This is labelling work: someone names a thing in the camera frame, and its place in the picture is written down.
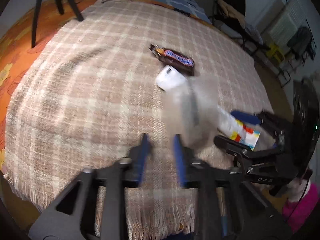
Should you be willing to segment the dark jacket on rack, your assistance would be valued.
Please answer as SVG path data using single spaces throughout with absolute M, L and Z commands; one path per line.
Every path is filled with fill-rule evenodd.
M 301 26 L 286 45 L 290 48 L 291 53 L 294 55 L 297 61 L 305 61 L 305 53 L 307 53 L 307 55 L 313 61 L 316 53 L 312 46 L 312 42 L 313 37 L 310 29 L 306 26 Z

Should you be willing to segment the colourful paper cup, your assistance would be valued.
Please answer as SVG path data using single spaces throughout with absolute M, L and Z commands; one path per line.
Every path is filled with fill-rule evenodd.
M 220 106 L 217 106 L 217 112 L 217 129 L 229 139 L 245 144 L 251 150 L 254 150 L 260 137 L 260 132 L 246 126 Z

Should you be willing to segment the snickers bar wrapper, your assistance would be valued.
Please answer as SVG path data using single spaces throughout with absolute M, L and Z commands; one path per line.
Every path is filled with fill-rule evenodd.
M 189 76 L 195 75 L 195 62 L 191 57 L 173 49 L 164 48 L 155 44 L 150 44 L 149 49 L 162 63 L 170 65 Z

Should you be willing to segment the black metal clothes rack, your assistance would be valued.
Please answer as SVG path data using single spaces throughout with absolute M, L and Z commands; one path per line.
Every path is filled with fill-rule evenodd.
M 266 52 L 267 62 L 284 88 L 290 83 L 291 75 L 316 55 L 317 44 L 306 10 L 300 0 L 271 0 L 257 28 L 270 47 Z

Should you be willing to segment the striped garment on chair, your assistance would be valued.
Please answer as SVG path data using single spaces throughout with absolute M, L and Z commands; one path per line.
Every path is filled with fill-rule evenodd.
M 263 38 L 261 37 L 259 31 L 252 26 L 249 23 L 245 24 L 245 32 L 248 33 L 248 35 L 253 38 L 256 42 L 258 42 L 260 45 L 264 44 Z

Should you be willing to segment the beige clothes on chair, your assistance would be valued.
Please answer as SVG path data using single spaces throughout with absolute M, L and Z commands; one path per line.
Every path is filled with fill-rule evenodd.
M 226 3 L 224 0 L 217 0 L 218 5 L 223 11 L 223 15 L 227 18 L 233 18 L 239 21 L 242 28 L 245 27 L 246 21 L 245 16 L 234 9 L 231 5 Z

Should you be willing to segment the beige plaid woven blanket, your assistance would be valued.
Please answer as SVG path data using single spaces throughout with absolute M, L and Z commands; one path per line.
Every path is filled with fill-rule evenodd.
M 13 89 L 6 116 L 6 180 L 45 209 L 87 165 L 112 164 L 147 133 L 153 145 L 142 186 L 127 192 L 131 239 L 194 230 L 194 190 L 177 182 L 163 122 L 161 63 L 150 44 L 195 61 L 213 76 L 227 111 L 271 110 L 253 59 L 215 28 L 143 2 L 96 2 L 66 23 Z

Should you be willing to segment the yellow box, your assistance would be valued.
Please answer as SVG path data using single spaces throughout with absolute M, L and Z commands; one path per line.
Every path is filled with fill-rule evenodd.
M 270 43 L 269 45 L 270 50 L 266 52 L 267 58 L 275 65 L 280 65 L 284 60 L 285 56 L 281 49 L 275 44 Z

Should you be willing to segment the black folding chair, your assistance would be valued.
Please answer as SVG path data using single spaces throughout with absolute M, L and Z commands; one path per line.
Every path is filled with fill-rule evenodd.
M 213 0 L 212 23 L 220 21 L 231 28 L 241 41 L 241 48 L 250 54 L 259 50 L 269 51 L 271 48 L 263 41 L 259 31 L 246 22 L 246 0 Z

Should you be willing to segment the white plush slippers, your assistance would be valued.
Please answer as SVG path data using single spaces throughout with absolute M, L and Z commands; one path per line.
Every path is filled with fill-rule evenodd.
M 310 190 L 309 180 L 295 178 L 287 184 L 287 199 L 289 202 L 301 201 Z

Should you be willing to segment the striped towel on rack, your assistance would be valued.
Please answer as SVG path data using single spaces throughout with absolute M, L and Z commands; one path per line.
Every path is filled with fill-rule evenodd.
M 297 0 L 291 0 L 267 31 L 271 40 L 279 47 L 286 46 L 303 24 L 305 14 Z

